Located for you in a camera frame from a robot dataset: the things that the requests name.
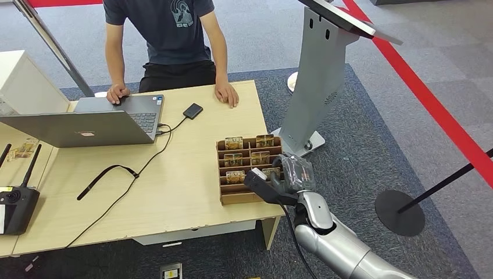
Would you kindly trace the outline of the person's right hand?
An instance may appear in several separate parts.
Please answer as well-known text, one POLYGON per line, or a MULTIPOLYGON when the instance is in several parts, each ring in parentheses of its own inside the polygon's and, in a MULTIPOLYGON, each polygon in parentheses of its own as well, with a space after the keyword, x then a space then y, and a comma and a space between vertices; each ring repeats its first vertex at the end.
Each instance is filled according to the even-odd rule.
POLYGON ((121 100, 130 95, 130 90, 125 84, 113 84, 107 91, 106 99, 112 105, 119 105, 121 100))

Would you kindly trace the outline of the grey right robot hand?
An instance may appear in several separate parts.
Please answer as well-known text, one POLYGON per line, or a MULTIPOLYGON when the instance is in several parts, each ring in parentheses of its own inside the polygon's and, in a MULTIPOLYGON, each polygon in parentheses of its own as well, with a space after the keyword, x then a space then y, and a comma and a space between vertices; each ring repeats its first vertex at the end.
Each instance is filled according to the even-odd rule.
POLYGON ((300 156, 279 154, 273 161, 273 168, 280 169, 280 172, 271 172, 267 177, 281 193, 312 191, 316 186, 312 164, 300 156))

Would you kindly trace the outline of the person's left hand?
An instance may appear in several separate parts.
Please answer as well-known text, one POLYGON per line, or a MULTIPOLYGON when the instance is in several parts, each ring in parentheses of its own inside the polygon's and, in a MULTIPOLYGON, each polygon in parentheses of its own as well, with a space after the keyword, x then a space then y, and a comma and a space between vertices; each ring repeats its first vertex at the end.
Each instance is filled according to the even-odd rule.
POLYGON ((226 103, 230 108, 237 107, 239 96, 235 88, 228 81, 217 81, 215 84, 215 96, 221 103, 226 103))

